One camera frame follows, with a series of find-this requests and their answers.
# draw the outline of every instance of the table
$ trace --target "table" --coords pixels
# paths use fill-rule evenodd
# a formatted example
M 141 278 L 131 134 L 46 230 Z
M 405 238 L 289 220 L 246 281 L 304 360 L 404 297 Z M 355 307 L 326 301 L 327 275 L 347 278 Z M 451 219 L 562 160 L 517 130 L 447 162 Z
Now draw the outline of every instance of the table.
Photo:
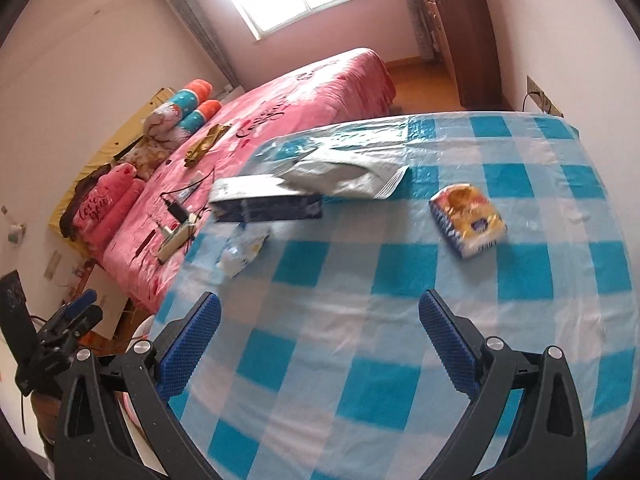
M 215 263 L 233 226 L 209 222 L 152 331 L 204 290 L 220 295 L 222 324 L 170 405 L 223 478 L 419 478 L 468 403 L 418 321 L 430 287 L 485 336 L 563 349 L 593 476 L 622 439 L 640 324 L 620 229 L 577 132 L 514 112 L 385 118 L 272 140 L 243 173 L 316 144 L 410 169 L 389 200 L 327 200 L 322 220 L 274 223 L 231 280 Z M 509 228 L 505 243 L 466 261 L 428 209 L 458 182 L 486 193 Z M 517 396 L 480 469 L 495 462 Z

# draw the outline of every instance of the power adapter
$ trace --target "power adapter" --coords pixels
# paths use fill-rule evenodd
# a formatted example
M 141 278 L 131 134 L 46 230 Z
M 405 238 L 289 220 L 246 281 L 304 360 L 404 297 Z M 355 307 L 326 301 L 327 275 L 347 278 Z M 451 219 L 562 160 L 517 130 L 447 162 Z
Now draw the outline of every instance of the power adapter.
M 166 204 L 166 208 L 171 213 L 171 215 L 178 221 L 180 224 L 184 224 L 189 219 L 188 211 L 183 208 L 180 204 L 178 204 L 175 200 L 170 202 L 169 200 L 162 197 L 162 200 Z

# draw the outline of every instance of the pink bedspread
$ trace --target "pink bedspread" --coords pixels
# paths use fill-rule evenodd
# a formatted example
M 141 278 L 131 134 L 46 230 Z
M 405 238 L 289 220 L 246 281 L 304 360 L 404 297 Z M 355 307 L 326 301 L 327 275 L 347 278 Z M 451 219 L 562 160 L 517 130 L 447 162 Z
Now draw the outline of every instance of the pink bedspread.
M 195 212 L 207 203 L 213 178 L 237 174 L 265 141 L 318 126 L 386 116 L 395 95 L 383 61 L 372 50 L 359 48 L 295 70 L 239 97 L 156 170 L 100 263 L 133 300 L 157 312 L 185 253 L 181 249 L 164 265 L 156 259 L 162 237 L 152 218 L 175 224 L 159 193 L 187 186 L 195 171 L 207 174 L 215 167 L 214 175 L 185 203 Z M 213 124 L 233 126 L 195 168 L 185 168 L 188 149 Z M 236 132 L 243 138 L 238 139 Z M 206 218 L 205 213 L 199 225 Z M 152 232 L 151 241 L 140 249 Z

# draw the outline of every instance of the wall outlet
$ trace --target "wall outlet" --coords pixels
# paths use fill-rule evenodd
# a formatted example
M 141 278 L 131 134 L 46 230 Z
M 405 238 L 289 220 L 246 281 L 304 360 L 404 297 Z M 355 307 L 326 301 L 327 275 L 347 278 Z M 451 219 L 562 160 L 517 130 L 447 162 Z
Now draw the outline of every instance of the wall outlet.
M 551 99 L 546 96 L 542 88 L 540 88 L 530 76 L 527 76 L 527 93 L 531 92 L 538 92 L 538 94 L 530 94 L 529 97 L 545 114 L 564 117 L 564 114 L 551 102 Z

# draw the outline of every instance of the window frame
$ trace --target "window frame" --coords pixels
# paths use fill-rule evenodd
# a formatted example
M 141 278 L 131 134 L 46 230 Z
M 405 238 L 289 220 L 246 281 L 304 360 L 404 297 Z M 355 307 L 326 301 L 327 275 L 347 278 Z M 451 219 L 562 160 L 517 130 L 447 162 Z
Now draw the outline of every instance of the window frame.
M 247 27 L 249 28 L 251 33 L 254 35 L 254 38 L 256 39 L 256 41 L 263 40 L 267 36 L 273 34 L 274 32 L 276 32 L 278 30 L 280 30 L 281 28 L 287 27 L 288 25 L 291 25 L 292 23 L 298 22 L 299 20 L 303 20 L 307 16 L 311 16 L 311 15 L 315 14 L 316 12 L 321 12 L 323 10 L 326 10 L 326 9 L 331 8 L 331 7 L 335 7 L 335 6 L 338 6 L 340 4 L 344 4 L 346 2 L 350 2 L 350 1 L 352 1 L 352 0 L 332 0 L 330 2 L 322 4 L 321 6 L 317 6 L 315 8 L 312 8 L 308 4 L 307 0 L 302 0 L 302 2 L 304 3 L 304 5 L 306 7 L 306 10 L 304 10 L 303 12 L 300 12 L 299 14 L 293 16 L 292 18 L 289 18 L 285 22 L 279 23 L 279 24 L 275 25 L 274 27 L 269 28 L 268 30 L 262 30 L 260 28 L 260 26 L 252 18 L 251 14 L 244 8 L 244 5 L 242 4 L 241 0 L 231 0 L 231 2 L 234 4 L 234 7 L 238 10 L 238 13 L 242 16 L 242 19 L 246 23 Z

